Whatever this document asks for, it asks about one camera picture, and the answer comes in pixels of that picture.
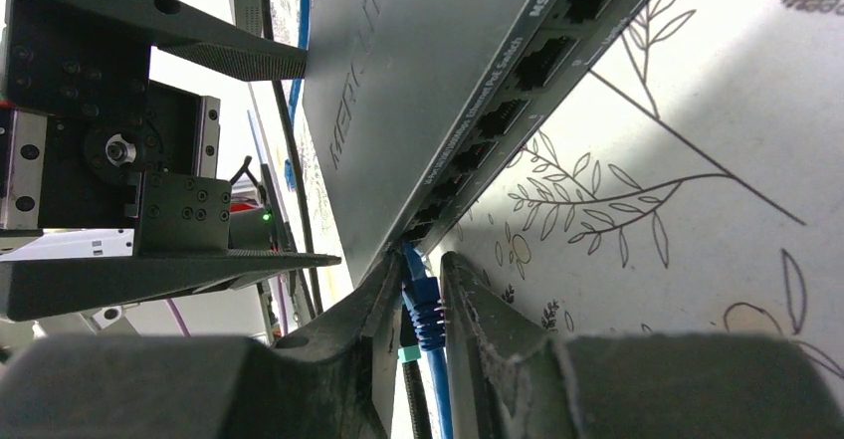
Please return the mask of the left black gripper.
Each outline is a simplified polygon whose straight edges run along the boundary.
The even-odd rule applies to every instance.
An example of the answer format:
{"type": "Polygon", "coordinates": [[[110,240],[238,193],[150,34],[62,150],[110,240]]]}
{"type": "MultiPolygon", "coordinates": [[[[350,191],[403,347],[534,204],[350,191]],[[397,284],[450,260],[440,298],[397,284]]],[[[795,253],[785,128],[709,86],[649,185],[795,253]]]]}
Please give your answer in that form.
{"type": "Polygon", "coordinates": [[[1,264],[1,319],[25,322],[337,265],[226,250],[219,101],[154,82],[153,47],[243,82],[301,79],[306,50],[179,0],[9,0],[1,248],[49,229],[124,229],[138,255],[1,264]],[[166,255],[169,252],[184,252],[166,255]]]}

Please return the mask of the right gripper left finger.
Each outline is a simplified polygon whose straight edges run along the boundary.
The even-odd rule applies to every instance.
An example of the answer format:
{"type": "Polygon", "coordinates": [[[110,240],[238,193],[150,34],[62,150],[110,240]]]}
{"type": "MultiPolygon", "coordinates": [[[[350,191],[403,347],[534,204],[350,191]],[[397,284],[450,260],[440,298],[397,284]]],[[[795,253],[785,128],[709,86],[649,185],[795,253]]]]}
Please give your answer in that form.
{"type": "Polygon", "coordinates": [[[386,438],[404,262],[265,345],[245,336],[54,335],[1,380],[5,438],[386,438]]]}

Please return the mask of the black network switch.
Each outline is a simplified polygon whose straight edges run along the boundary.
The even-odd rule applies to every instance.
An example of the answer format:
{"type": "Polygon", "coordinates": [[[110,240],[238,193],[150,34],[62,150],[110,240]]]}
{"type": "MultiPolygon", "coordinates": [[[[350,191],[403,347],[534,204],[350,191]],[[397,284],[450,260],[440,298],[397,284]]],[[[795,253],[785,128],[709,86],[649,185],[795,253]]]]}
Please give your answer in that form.
{"type": "Polygon", "coordinates": [[[650,0],[313,0],[302,110],[358,284],[429,250],[650,0]]]}

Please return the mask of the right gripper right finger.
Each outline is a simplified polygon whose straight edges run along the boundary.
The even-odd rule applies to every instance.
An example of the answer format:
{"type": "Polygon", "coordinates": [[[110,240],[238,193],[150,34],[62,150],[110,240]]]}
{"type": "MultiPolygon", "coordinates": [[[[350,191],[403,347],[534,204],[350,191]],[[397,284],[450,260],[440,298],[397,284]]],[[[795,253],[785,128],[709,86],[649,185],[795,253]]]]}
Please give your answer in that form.
{"type": "Polygon", "coordinates": [[[458,438],[839,438],[843,414],[808,358],[758,334],[561,337],[441,259],[458,438]]]}

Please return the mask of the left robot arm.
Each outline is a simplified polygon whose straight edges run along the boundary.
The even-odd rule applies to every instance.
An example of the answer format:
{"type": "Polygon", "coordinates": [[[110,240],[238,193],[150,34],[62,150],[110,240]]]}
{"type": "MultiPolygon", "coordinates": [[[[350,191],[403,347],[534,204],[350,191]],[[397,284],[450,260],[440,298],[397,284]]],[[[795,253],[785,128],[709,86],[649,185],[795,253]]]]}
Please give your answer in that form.
{"type": "Polygon", "coordinates": [[[270,165],[219,178],[221,103],[154,81],[153,50],[231,79],[300,79],[305,50],[179,0],[7,0],[1,317],[99,333],[130,304],[255,287],[316,316],[270,165]]]}

